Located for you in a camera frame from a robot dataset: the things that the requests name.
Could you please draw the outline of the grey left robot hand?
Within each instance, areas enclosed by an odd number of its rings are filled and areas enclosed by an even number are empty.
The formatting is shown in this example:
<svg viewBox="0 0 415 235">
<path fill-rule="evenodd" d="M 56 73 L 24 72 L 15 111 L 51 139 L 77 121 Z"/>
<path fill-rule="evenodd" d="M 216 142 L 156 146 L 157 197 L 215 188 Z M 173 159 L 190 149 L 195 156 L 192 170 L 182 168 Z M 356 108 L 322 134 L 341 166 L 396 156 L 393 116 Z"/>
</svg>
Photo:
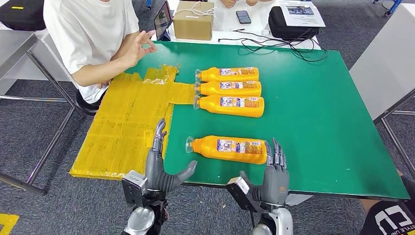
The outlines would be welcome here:
<svg viewBox="0 0 415 235">
<path fill-rule="evenodd" d="M 148 189 L 168 193 L 174 191 L 195 173 L 198 162 L 191 161 L 184 170 L 174 175 L 165 172 L 162 158 L 163 140 L 167 134 L 164 131 L 165 126 L 165 119 L 161 118 L 155 129 L 153 145 L 147 154 L 145 176 L 148 179 Z"/>
</svg>

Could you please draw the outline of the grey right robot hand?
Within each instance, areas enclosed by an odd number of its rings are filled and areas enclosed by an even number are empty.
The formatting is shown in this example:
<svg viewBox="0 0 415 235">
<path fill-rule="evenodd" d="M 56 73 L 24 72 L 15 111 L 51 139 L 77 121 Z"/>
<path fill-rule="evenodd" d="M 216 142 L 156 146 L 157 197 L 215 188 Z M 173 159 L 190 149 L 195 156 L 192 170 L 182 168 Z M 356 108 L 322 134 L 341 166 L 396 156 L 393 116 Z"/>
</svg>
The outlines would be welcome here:
<svg viewBox="0 0 415 235">
<path fill-rule="evenodd" d="M 256 202 L 283 206 L 288 195 L 289 173 L 281 145 L 275 138 L 272 141 L 273 145 L 270 145 L 267 141 L 265 142 L 267 160 L 263 183 L 257 186 L 254 185 L 244 171 L 240 171 L 239 176 L 249 187 L 249 198 Z"/>
</svg>

